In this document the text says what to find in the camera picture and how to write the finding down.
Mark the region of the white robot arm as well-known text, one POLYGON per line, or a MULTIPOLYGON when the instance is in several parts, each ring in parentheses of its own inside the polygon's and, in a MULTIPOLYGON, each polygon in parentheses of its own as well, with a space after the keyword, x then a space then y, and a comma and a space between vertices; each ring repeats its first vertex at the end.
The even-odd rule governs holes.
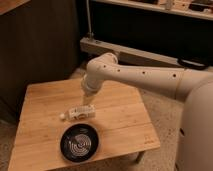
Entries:
POLYGON ((107 80, 182 101, 175 169, 213 171, 213 72, 121 65, 115 54, 104 53, 88 62, 82 89, 95 94, 107 80))

